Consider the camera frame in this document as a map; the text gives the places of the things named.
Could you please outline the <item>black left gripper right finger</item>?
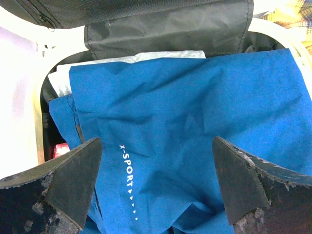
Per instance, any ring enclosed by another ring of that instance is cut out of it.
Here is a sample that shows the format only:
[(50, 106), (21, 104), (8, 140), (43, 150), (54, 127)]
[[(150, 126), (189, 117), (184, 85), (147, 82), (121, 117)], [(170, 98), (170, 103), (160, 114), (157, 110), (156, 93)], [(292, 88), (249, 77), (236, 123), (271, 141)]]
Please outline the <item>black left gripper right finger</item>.
[(312, 178), (213, 139), (218, 183), (237, 234), (310, 234)]

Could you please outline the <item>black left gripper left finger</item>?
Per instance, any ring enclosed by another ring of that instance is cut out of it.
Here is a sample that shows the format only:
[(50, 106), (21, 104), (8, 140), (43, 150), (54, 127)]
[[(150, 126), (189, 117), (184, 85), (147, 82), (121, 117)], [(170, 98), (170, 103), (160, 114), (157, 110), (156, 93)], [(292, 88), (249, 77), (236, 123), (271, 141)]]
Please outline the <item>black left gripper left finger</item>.
[(77, 234), (83, 230), (103, 146), (92, 138), (66, 154), (1, 179), (2, 234)]

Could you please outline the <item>pink bear print garment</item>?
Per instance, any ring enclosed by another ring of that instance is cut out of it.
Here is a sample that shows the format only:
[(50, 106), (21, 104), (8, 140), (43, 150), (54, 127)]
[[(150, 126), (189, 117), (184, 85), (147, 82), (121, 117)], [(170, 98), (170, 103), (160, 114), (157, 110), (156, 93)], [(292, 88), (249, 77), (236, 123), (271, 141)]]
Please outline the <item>pink bear print garment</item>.
[(57, 144), (54, 147), (53, 158), (62, 156), (70, 151), (67, 143)]

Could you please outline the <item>navy blue sport shirt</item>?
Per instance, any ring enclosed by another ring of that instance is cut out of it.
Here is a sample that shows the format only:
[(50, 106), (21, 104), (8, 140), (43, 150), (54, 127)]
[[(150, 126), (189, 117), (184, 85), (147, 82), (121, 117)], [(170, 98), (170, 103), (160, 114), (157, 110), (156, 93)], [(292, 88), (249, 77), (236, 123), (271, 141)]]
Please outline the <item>navy blue sport shirt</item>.
[(49, 102), (70, 148), (103, 154), (84, 233), (231, 234), (212, 142), (312, 173), (312, 102), (287, 49), (70, 69)]

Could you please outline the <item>grey cloth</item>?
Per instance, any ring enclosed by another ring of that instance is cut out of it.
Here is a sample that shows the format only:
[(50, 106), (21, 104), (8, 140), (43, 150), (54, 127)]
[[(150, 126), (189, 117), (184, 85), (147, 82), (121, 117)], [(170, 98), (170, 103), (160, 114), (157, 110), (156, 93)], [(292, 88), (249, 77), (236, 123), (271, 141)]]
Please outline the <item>grey cloth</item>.
[(175, 52), (144, 52), (138, 53), (134, 56), (126, 56), (121, 58), (107, 58), (93, 61), (71, 63), (65, 65), (58, 65), (57, 70), (48, 75), (48, 79), (54, 88), (58, 97), (62, 97), (72, 93), (70, 86), (69, 71), (71, 67), (92, 65), (110, 62), (125, 62), (125, 63), (136, 63), (146, 60), (153, 60), (159, 58), (186, 58), (186, 59), (204, 59), (205, 53), (203, 51), (185, 50)]

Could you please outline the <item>yellow suitcase with black lining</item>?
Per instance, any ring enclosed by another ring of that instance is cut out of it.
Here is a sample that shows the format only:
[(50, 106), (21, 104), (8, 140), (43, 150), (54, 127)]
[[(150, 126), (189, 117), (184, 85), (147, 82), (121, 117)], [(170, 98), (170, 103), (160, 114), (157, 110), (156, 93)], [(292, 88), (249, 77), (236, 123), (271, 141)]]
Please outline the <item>yellow suitcase with black lining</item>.
[(3, 0), (0, 25), (37, 46), (25, 92), (22, 131), (27, 167), (50, 159), (56, 141), (47, 101), (47, 75), (59, 64), (133, 56), (142, 52), (202, 50), (213, 57), (289, 48), (303, 76), (312, 58), (300, 29), (258, 18), (274, 0)]

